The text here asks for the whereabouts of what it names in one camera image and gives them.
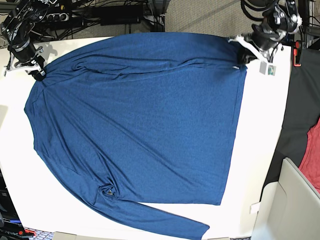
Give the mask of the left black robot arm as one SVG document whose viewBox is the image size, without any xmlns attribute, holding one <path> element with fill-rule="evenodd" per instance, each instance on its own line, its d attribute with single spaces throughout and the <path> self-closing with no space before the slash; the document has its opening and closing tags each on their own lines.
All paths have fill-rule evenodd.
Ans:
<svg viewBox="0 0 320 240">
<path fill-rule="evenodd" d="M 264 6 L 251 0 L 242 0 L 240 7 L 252 24 L 252 32 L 229 39 L 241 45 L 237 54 L 239 64 L 253 60 L 272 63 L 274 55 L 289 35 L 294 35 L 302 25 L 295 0 L 266 0 Z"/>
</svg>

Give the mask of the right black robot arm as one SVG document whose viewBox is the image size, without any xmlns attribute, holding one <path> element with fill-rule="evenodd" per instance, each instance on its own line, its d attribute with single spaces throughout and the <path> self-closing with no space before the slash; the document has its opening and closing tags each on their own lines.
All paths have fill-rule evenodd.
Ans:
<svg viewBox="0 0 320 240">
<path fill-rule="evenodd" d="M 44 49 L 35 47 L 30 32 L 57 3 L 57 0 L 22 0 L 1 23 L 1 34 L 8 43 L 9 52 L 4 74 L 22 71 L 36 81 L 46 77 L 45 59 L 41 56 Z"/>
</svg>

